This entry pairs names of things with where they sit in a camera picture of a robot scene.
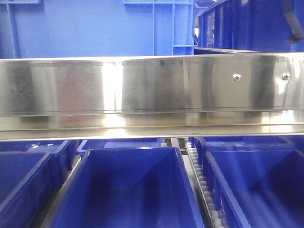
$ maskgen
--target metal bar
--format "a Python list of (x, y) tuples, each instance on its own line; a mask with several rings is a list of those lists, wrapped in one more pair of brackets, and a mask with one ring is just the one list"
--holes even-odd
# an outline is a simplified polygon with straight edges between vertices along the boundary
[(195, 47), (195, 55), (207, 55), (207, 54), (244, 54), (244, 53), (257, 53), (256, 51), (249, 50), (236, 50), (226, 48), (211, 48), (211, 47)]
[(0, 140), (304, 133), (304, 53), (3, 59), (0, 81)]

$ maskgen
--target stainless steel rail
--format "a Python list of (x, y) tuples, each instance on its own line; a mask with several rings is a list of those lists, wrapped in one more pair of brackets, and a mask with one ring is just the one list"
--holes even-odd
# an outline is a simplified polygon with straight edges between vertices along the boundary
[(0, 140), (304, 133), (304, 53), (0, 60)]

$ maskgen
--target plastic tote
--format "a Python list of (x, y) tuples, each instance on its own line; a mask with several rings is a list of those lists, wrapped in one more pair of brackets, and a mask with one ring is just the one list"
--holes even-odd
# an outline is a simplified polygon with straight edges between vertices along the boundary
[(93, 139), (83, 140), (77, 149), (81, 156), (91, 149), (117, 149), (117, 148), (141, 148), (161, 147), (164, 138), (134, 138), (134, 139)]
[(196, 0), (0, 0), (0, 58), (189, 55)]
[(205, 153), (207, 150), (269, 150), (293, 149), (295, 145), (282, 136), (232, 136), (232, 137), (199, 137), (194, 141), (199, 164), (203, 164), (203, 174), (206, 172)]
[(52, 181), (60, 189), (76, 162), (79, 141), (29, 141), (0, 142), (0, 151), (47, 152), (50, 160)]
[[(304, 1), (290, 0), (304, 28)], [(304, 51), (304, 40), (293, 45), (282, 0), (221, 0), (199, 16), (199, 47), (261, 52)]]
[(52, 228), (203, 228), (179, 149), (87, 152)]
[(52, 192), (47, 153), (0, 152), (0, 227), (28, 228)]
[(304, 227), (304, 154), (208, 151), (207, 182), (230, 228)]

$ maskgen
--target bolt head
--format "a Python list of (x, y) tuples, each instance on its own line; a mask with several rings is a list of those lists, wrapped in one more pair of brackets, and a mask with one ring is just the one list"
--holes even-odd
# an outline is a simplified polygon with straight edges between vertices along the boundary
[(242, 77), (242, 75), (240, 75), (240, 74), (234, 74), (232, 76), (233, 81), (235, 81), (235, 82), (239, 81), (241, 79), (241, 77)]
[(283, 74), (282, 74), (282, 79), (283, 79), (284, 81), (287, 81), (288, 79), (290, 79), (290, 73), (283, 73)]

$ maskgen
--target blue crate grid wall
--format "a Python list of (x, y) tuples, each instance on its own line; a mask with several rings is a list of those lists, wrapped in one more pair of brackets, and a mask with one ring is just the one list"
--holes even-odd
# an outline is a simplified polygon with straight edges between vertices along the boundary
[(0, 58), (191, 55), (195, 3), (0, 0)]

